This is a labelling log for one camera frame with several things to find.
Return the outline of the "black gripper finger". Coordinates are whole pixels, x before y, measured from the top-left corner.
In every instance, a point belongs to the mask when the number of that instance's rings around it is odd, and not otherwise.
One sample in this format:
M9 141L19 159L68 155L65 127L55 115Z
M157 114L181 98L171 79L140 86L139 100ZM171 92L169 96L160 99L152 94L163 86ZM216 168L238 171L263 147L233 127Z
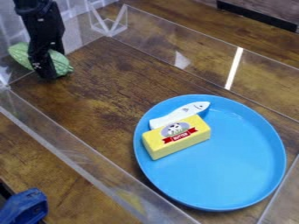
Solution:
M33 71L43 79L57 78L52 57L47 51L29 52L28 59Z

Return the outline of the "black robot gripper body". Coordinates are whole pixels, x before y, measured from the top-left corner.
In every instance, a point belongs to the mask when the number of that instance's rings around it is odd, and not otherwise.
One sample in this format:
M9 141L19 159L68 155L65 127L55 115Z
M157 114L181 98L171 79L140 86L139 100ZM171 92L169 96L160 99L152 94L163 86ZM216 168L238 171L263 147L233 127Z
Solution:
M29 34L29 52L64 53L61 37L65 31L56 2L20 2L20 16Z

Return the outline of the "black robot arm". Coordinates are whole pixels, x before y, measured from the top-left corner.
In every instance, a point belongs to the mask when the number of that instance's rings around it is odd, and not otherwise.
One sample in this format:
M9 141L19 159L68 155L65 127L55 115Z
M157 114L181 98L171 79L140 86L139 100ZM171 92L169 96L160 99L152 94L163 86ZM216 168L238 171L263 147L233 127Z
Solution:
M15 13L21 17L29 34L28 59L41 78L57 78L49 50L64 53L65 31L59 5L53 0L13 0Z

